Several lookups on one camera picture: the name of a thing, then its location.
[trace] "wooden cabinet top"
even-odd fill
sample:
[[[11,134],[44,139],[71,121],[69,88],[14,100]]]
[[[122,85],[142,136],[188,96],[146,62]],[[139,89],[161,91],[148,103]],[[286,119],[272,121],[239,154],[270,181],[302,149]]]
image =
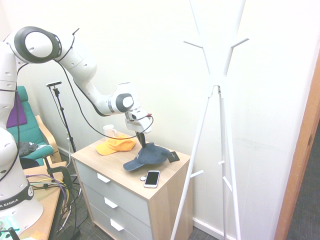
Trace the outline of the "wooden cabinet top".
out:
[[[169,160],[166,160],[161,164],[146,164],[136,170],[126,171],[123,165],[133,160],[142,148],[138,139],[134,139],[136,143],[131,151],[118,151],[109,155],[100,155],[96,150],[96,146],[105,141],[105,138],[102,138],[73,153],[71,156],[118,185],[140,195],[146,200],[150,200],[185,164],[189,164],[190,156],[176,151],[179,161],[170,163]],[[144,182],[140,181],[140,177],[146,176],[149,170],[160,171],[157,188],[145,188]]]

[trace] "white drawer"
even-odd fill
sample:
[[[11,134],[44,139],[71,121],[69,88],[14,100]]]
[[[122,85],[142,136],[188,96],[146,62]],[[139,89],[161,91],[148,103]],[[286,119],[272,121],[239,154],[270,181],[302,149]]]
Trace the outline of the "white drawer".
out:
[[[139,240],[135,236],[133,236],[130,232],[128,232],[125,228],[122,230],[117,230],[116,228],[121,229],[121,226],[118,225],[117,222],[113,221],[113,226],[111,219],[103,214],[100,210],[98,210],[95,206],[90,204],[91,212],[93,215],[93,220],[105,231],[115,237],[117,240]]]
[[[129,233],[139,240],[152,239],[152,232],[149,226],[123,210],[120,206],[106,201],[105,197],[94,191],[86,184],[83,184],[83,186],[86,197],[91,205],[124,227]]]
[[[144,224],[151,226],[146,200],[119,186],[88,166],[75,161],[81,181]]]

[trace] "electronic device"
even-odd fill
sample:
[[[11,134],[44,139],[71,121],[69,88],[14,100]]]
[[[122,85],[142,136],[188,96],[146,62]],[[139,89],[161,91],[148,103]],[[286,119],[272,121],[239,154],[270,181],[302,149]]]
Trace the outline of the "electronic device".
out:
[[[143,186],[145,188],[155,189],[158,186],[159,176],[160,176],[160,171],[158,171],[158,170],[148,171]]]
[[[53,86],[58,85],[58,84],[62,84],[62,82],[61,81],[55,81],[55,82],[46,83],[45,85],[47,87],[53,87]]]

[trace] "purple cushion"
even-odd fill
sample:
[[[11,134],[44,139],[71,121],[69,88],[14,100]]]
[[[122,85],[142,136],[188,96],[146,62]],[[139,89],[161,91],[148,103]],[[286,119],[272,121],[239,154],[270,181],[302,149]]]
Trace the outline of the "purple cushion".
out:
[[[21,100],[18,92],[16,93],[17,102],[18,102],[18,114],[19,114],[19,126],[27,123],[27,118],[25,111],[22,107]],[[6,122],[6,128],[12,128],[17,126],[17,106],[16,101],[14,101],[14,106],[10,112],[8,121]]]

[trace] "yellow cap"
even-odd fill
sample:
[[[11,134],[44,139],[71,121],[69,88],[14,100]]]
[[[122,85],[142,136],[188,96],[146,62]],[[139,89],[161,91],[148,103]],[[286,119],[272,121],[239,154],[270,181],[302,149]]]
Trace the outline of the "yellow cap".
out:
[[[121,135],[117,139],[109,138],[104,143],[96,146],[96,150],[101,155],[109,155],[118,151],[130,151],[134,148],[136,141],[132,138],[126,139],[127,136]]]

